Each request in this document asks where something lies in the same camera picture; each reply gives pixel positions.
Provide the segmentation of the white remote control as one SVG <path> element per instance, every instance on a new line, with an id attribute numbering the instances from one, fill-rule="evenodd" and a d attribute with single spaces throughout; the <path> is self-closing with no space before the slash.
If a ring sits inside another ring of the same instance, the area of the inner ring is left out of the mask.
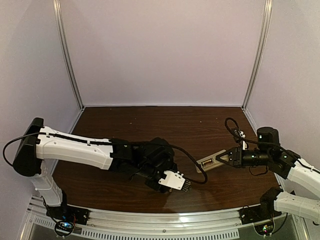
<path id="1" fill-rule="evenodd" d="M 222 149 L 216 153 L 213 153 L 209 156 L 206 156 L 202 159 L 197 160 L 196 162 L 201 166 L 201 168 L 205 171 L 208 172 L 214 168 L 218 168 L 224 165 L 223 162 L 220 162 L 218 160 L 216 160 L 216 156 L 219 154 L 222 154 L 226 152 L 225 149 Z"/>

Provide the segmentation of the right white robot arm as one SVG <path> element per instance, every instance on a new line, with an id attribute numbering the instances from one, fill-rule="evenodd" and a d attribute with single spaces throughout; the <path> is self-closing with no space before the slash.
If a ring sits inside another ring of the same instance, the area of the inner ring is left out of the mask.
<path id="1" fill-rule="evenodd" d="M 279 132 L 273 127 L 257 130 L 257 148 L 244 150 L 231 148 L 216 156 L 216 160 L 233 168 L 265 166 L 284 180 L 290 180 L 320 196 L 320 171 L 291 150 L 281 147 Z M 320 200 L 296 196 L 272 187 L 261 198 L 254 217 L 266 221 L 275 214 L 285 212 L 320 223 Z"/>

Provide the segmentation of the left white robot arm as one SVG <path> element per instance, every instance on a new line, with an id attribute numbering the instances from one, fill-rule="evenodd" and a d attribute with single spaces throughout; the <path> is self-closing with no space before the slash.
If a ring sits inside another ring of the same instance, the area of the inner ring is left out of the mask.
<path id="1" fill-rule="evenodd" d="M 150 188 L 166 192 L 182 190 L 185 178 L 174 162 L 174 151 L 162 138 L 146 143 L 130 143 L 122 139 L 88 138 L 59 132 L 44 126 L 42 118 L 34 118 L 13 160 L 13 169 L 31 179 L 46 205 L 61 222 L 72 218 L 65 206 L 66 195 L 47 172 L 44 160 L 67 161 L 114 173 L 138 175 Z"/>

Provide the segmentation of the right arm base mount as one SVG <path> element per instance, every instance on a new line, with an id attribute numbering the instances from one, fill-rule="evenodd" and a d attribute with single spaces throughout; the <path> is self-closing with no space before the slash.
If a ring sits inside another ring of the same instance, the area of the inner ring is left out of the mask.
<path id="1" fill-rule="evenodd" d="M 242 225 L 257 223 L 261 221 L 271 220 L 282 214 L 281 211 L 270 210 L 265 204 L 254 206 L 245 205 L 238 210 L 239 218 Z"/>

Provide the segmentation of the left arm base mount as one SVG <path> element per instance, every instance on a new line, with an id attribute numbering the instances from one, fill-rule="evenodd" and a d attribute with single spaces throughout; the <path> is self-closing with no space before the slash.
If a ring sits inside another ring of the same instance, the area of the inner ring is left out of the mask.
<path id="1" fill-rule="evenodd" d="M 67 205 L 66 207 L 46 207 L 46 215 L 55 220 L 66 221 L 78 225 L 87 225 L 89 210 L 86 208 Z"/>

